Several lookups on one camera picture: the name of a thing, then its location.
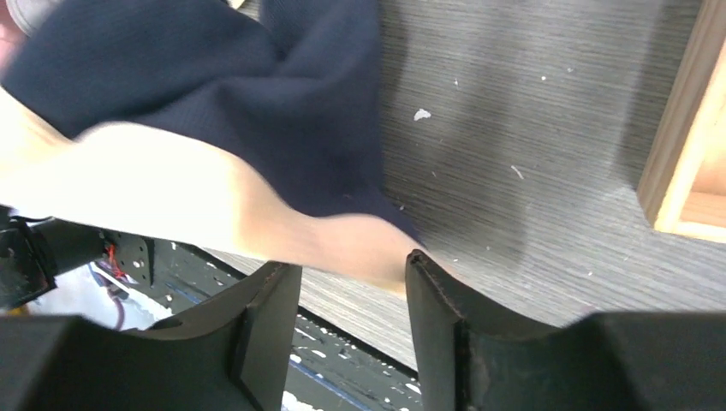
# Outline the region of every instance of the beige fabric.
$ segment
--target beige fabric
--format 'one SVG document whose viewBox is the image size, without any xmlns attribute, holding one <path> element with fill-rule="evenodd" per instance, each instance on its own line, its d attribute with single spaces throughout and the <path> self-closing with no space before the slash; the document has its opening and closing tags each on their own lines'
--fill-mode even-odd
<svg viewBox="0 0 726 411">
<path fill-rule="evenodd" d="M 0 204 L 33 214 L 306 265 L 403 296 L 420 244 L 368 215 L 313 218 L 229 152 L 128 122 L 71 141 L 0 91 Z"/>
</svg>

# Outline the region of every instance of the dark blue fabric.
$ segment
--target dark blue fabric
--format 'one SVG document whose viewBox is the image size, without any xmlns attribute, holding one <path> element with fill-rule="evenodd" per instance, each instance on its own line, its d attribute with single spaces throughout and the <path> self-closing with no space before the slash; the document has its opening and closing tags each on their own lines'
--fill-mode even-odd
<svg viewBox="0 0 726 411">
<path fill-rule="evenodd" d="M 376 0 L 262 0 L 260 23 L 218 0 L 64 0 L 2 84 L 70 138 L 169 130 L 243 158 L 298 211 L 416 238 L 381 191 L 380 57 Z"/>
</svg>

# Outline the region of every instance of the red wire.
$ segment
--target red wire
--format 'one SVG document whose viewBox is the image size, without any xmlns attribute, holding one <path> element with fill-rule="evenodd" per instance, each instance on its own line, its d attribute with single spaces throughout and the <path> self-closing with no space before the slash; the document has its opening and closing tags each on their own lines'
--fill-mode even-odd
<svg viewBox="0 0 726 411">
<path fill-rule="evenodd" d="M 121 268 L 118 266 L 118 263 L 116 262 L 116 246 L 111 244 L 108 248 L 109 252 L 109 262 L 111 263 L 111 269 L 113 270 L 113 275 L 116 278 L 124 278 L 126 276 L 126 273 L 121 270 Z"/>
</svg>

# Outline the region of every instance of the wood grain surface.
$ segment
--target wood grain surface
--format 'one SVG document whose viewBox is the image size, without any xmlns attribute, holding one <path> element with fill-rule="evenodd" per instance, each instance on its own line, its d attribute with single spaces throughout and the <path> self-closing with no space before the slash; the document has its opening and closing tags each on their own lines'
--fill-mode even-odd
<svg viewBox="0 0 726 411">
<path fill-rule="evenodd" d="M 390 197 L 472 287 L 550 324 L 726 309 L 726 246 L 654 232 L 634 191 L 698 8 L 382 0 Z M 301 304 L 415 366 L 402 301 L 307 271 Z"/>
</svg>

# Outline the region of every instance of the folded fabric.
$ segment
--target folded fabric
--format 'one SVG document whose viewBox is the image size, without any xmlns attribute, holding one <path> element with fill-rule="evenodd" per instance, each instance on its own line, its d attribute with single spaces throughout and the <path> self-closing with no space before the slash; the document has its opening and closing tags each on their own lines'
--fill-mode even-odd
<svg viewBox="0 0 726 411">
<path fill-rule="evenodd" d="M 380 55 L 374 0 L 64 0 L 2 78 L 0 204 L 401 293 Z"/>
</svg>

